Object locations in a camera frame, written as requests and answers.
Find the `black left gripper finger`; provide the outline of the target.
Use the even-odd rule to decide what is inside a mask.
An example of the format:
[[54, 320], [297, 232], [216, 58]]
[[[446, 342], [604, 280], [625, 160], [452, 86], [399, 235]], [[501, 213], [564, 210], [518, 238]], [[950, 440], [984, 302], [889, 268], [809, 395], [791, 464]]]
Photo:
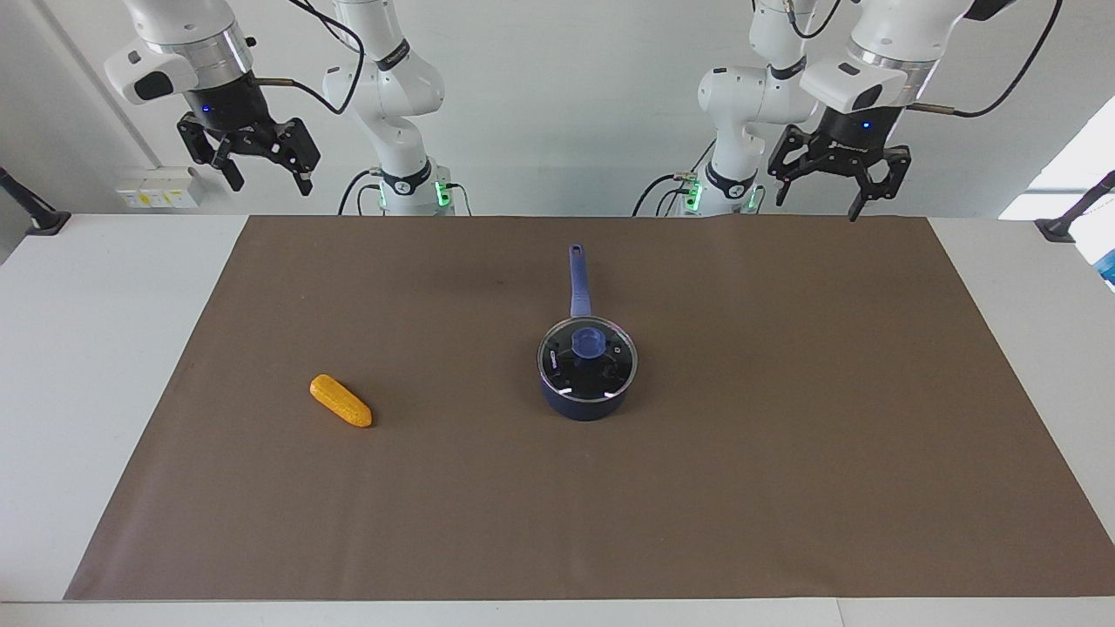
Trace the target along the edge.
[[[905, 179], [909, 163], [912, 162], [906, 146], [882, 148], [867, 152], [867, 155], [853, 160], [851, 172], [859, 186], [857, 195], [849, 206], [849, 221], [856, 222], [867, 203], [894, 199]], [[869, 168], [885, 164], [888, 173], [884, 179], [872, 179]]]
[[768, 174], [778, 186], [775, 204], [784, 206], [793, 182], [816, 173], [823, 162], [823, 134], [802, 131], [798, 126], [786, 127], [768, 160]]

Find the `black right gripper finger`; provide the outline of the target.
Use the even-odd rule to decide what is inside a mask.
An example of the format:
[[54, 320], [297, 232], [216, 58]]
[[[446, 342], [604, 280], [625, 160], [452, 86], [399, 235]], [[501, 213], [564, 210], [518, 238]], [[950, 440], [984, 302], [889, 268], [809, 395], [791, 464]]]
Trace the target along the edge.
[[219, 131], [219, 143], [213, 145], [209, 131], [198, 122], [192, 112], [187, 112], [178, 122], [180, 138], [196, 165], [207, 165], [226, 179], [227, 187], [237, 193], [246, 180], [232, 158], [233, 138], [227, 132]]
[[301, 118], [266, 125], [268, 144], [264, 156], [292, 175], [302, 196], [309, 196], [314, 183], [312, 174], [321, 160], [311, 132]]

